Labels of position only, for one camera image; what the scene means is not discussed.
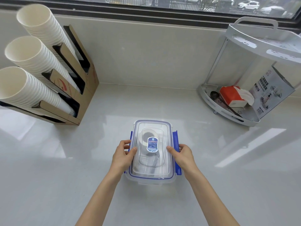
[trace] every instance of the window frame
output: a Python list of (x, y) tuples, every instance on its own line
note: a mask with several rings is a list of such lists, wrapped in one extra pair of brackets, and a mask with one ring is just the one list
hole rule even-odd
[[(85, 0), (0, 0), (0, 9), (16, 11), (23, 6), (32, 3), (43, 4), (49, 7), (54, 14), (60, 15), (161, 23), (179, 26), (196, 26), (214, 29), (227, 29), (228, 25), (234, 23), (237, 19), (248, 16), (90, 2)], [(297, 34), (301, 33), (301, 7), (291, 19), (257, 17), (275, 19), (279, 23), (280, 29), (290, 30)], [(246, 22), (246, 24), (272, 27), (269, 24), (258, 22)]]

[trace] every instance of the cardboard cup holder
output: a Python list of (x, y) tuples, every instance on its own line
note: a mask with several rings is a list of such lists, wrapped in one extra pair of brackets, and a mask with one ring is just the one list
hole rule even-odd
[(47, 116), (33, 114), (29, 111), (20, 109), (16, 106), (12, 106), (4, 102), (0, 102), (1, 106), (38, 118), (40, 120), (50, 122), (52, 124), (79, 125), (81, 123), (81, 120), (84, 117), (86, 110), (92, 100), (92, 97), (99, 85), (99, 81), (93, 62), (88, 56), (73, 27), (71, 25), (64, 26), (64, 29), (69, 35), (71, 41), (75, 45), (83, 60), (80, 60), (78, 62), (64, 43), (55, 45), (53, 46), (53, 48), (74, 72), (71, 77), (77, 84), (81, 93), (78, 92), (55, 69), (53, 69), (50, 73), (42, 73), (42, 75), (53, 84), (52, 88), (58, 92), (59, 96), (75, 110), (75, 117), (58, 109), (55, 106), (52, 106), (45, 101), (40, 101), (39, 104), (34, 106), (33, 108)]

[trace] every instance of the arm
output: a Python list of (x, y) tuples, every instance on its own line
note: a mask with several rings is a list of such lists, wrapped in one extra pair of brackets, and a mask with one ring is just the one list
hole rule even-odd
[(136, 147), (132, 148), (130, 152), (125, 151), (130, 147), (126, 144), (130, 142), (130, 140), (122, 140), (116, 148), (109, 172), (97, 187), (75, 226), (100, 226), (103, 224), (121, 175), (130, 166), (137, 152)]
[(194, 162), (191, 149), (185, 144), (179, 144), (180, 152), (171, 146), (167, 150), (174, 156), (176, 162), (184, 170), (197, 201), (204, 213), (209, 226), (239, 226), (229, 210), (217, 196), (216, 192), (198, 169)]

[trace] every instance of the sticker label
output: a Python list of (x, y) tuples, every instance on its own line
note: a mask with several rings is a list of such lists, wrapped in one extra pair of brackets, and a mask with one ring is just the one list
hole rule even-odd
[(158, 151), (158, 139), (156, 137), (149, 137), (148, 138), (147, 150), (149, 152), (157, 152)]

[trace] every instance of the white shelf rack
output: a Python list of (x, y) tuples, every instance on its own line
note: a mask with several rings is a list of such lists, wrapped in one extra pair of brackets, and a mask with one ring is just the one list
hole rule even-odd
[[(273, 28), (250, 26), (239, 24), (243, 21), (260, 22), (271, 24)], [(278, 22), (273, 19), (262, 19), (255, 17), (242, 17), (234, 24), (229, 24), (226, 31), (226, 40), (211, 68), (204, 84), (201, 84), (197, 91), (201, 98), (214, 109), (215, 114), (222, 116), (246, 126), (255, 126), (260, 119), (257, 117), (253, 107), (233, 108), (241, 117), (229, 110), (219, 99), (212, 100), (210, 92), (219, 92), (222, 86), (209, 85), (213, 71), (220, 60), (223, 51), (229, 41), (234, 42), (242, 49), (246, 49), (256, 55), (269, 58), (274, 62), (284, 63), (286, 65), (301, 66), (301, 37), (293, 32), (278, 29)], [(301, 82), (295, 85), (295, 89), (301, 85)]]

